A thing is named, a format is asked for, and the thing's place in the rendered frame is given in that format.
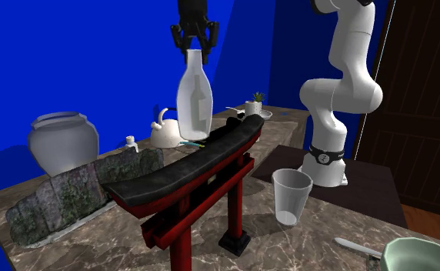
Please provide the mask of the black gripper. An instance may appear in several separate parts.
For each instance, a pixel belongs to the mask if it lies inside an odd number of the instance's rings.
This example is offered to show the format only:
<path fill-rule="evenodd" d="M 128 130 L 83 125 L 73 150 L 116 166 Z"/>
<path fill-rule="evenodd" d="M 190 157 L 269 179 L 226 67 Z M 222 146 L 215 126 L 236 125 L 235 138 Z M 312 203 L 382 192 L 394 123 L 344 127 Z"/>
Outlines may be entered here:
<path fill-rule="evenodd" d="M 179 23 L 171 25 L 170 30 L 175 47 L 184 48 L 185 36 L 201 38 L 202 63 L 208 63 L 208 55 L 216 46 L 219 23 L 208 21 L 207 0 L 178 0 Z"/>

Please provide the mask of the clear white glass bottle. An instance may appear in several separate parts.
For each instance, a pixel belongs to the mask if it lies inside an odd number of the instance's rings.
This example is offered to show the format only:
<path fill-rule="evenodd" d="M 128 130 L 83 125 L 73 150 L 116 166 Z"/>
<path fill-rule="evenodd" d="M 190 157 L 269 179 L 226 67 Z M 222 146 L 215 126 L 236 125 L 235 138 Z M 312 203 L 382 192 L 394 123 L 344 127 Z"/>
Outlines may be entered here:
<path fill-rule="evenodd" d="M 176 96 L 178 127 L 183 139 L 199 141 L 208 138 L 212 106 L 212 89 L 203 70 L 202 51 L 188 49 L 186 69 Z"/>

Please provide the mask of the small plant in white pot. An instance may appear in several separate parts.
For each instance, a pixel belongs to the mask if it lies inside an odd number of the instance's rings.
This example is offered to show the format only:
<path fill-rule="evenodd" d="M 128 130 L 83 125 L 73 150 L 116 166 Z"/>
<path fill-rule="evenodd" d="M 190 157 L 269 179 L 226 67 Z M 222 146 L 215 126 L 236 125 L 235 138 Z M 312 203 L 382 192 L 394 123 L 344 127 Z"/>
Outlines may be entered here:
<path fill-rule="evenodd" d="M 245 115 L 259 115 L 262 110 L 262 102 L 265 100 L 265 94 L 256 92 L 253 94 L 253 100 L 245 102 Z"/>

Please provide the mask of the white kettle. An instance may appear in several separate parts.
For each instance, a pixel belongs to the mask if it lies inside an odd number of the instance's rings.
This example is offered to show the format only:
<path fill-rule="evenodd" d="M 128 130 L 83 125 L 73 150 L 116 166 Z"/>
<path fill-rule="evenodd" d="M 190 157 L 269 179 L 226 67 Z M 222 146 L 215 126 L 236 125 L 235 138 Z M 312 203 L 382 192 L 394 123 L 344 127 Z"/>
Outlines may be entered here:
<path fill-rule="evenodd" d="M 160 149 L 172 149 L 182 145 L 185 140 L 180 136 L 178 121 L 175 119 L 163 119 L 163 115 L 169 110 L 164 108 L 158 114 L 158 121 L 152 122 L 151 145 Z"/>

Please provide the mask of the red and black torii gate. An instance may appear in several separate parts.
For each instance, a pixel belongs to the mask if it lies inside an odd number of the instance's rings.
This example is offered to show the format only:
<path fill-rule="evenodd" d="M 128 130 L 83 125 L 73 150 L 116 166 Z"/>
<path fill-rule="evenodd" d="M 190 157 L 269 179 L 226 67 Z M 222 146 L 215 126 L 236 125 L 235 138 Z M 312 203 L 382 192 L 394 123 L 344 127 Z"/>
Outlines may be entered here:
<path fill-rule="evenodd" d="M 206 147 L 137 179 L 107 183 L 103 189 L 142 223 L 148 248 L 170 252 L 171 271 L 192 270 L 192 225 L 223 196 L 228 229 L 218 244 L 240 256 L 251 238 L 242 228 L 242 180 L 255 160 L 248 150 L 265 120 L 250 115 Z"/>

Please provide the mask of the round white jar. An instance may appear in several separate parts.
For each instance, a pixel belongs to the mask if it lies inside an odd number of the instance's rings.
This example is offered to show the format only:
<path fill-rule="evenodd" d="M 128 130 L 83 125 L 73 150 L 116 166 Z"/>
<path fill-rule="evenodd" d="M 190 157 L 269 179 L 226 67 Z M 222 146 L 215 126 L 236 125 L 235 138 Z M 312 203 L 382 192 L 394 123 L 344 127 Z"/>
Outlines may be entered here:
<path fill-rule="evenodd" d="M 28 149 L 51 177 L 97 159 L 98 132 L 79 112 L 54 112 L 31 124 Z"/>

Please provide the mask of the clear drinking glass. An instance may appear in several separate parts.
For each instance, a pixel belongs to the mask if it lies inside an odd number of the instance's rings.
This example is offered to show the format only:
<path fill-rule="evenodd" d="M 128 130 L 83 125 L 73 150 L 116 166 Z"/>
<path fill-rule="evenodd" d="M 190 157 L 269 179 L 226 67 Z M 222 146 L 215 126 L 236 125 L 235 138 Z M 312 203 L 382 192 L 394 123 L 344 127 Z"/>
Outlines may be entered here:
<path fill-rule="evenodd" d="M 297 169 L 278 169 L 272 173 L 275 218 L 283 226 L 295 226 L 302 215 L 313 181 Z"/>

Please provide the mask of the dark robot stand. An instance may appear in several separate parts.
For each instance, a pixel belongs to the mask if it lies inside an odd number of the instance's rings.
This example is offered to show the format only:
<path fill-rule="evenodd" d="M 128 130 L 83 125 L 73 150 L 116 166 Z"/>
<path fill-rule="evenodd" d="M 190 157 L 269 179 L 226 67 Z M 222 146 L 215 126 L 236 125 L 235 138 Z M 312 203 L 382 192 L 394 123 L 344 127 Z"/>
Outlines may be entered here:
<path fill-rule="evenodd" d="M 252 173 L 256 179 L 271 182 L 277 169 L 298 169 L 305 150 L 279 145 Z M 346 186 L 314 186 L 310 196 L 391 224 L 407 228 L 402 205 L 390 168 L 367 162 L 345 160 Z"/>

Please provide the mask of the dark brown door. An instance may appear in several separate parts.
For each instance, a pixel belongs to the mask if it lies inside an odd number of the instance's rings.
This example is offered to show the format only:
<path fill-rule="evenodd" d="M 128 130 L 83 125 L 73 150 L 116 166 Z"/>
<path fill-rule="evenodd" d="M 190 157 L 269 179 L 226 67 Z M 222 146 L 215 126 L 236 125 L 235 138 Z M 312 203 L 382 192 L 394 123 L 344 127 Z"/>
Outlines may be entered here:
<path fill-rule="evenodd" d="M 390 168 L 402 204 L 440 215 L 440 0 L 375 0 L 383 101 L 359 126 L 356 159 Z"/>

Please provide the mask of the silver knife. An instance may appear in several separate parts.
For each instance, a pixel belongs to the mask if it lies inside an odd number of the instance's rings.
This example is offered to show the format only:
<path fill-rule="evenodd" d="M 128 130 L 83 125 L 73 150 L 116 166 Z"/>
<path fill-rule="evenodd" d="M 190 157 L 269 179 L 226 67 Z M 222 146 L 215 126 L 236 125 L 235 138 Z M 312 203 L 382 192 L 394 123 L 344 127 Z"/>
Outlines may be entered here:
<path fill-rule="evenodd" d="M 354 243 L 354 242 L 351 242 L 351 241 L 349 241 L 347 239 L 343 239 L 343 238 L 340 238 L 340 237 L 335 237 L 334 241 L 338 245 L 340 245 L 340 246 L 342 246 L 344 248 L 352 249 L 352 250 L 354 250 L 356 252 L 367 254 L 367 255 L 372 256 L 372 257 L 374 257 L 376 259 L 381 259 L 381 257 L 382 257 L 382 254 L 380 252 L 378 252 L 376 250 L 373 250 L 373 249 L 369 249 L 369 248 L 367 248 L 365 246 L 361 246 L 361 245 L 359 245 L 357 243 Z"/>

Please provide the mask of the pale green bowl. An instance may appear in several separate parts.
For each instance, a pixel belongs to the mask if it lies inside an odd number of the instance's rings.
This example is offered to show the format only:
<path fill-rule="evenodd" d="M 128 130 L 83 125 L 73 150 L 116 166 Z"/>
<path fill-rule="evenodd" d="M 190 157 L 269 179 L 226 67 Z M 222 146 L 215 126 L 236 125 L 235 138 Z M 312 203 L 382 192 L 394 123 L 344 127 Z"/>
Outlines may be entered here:
<path fill-rule="evenodd" d="M 385 245 L 381 271 L 440 271 L 440 245 L 415 237 L 397 238 Z"/>

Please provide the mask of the mossy stone wall piece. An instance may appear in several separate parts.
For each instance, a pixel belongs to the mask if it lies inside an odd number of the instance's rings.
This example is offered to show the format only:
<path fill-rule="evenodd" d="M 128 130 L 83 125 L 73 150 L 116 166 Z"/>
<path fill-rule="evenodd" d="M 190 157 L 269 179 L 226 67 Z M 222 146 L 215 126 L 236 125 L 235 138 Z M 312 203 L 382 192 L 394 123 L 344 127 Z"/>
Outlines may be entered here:
<path fill-rule="evenodd" d="M 164 166 L 160 149 L 126 149 L 51 177 L 8 209 L 12 241 L 29 246 L 92 214 L 112 200 L 103 184 L 134 179 Z"/>

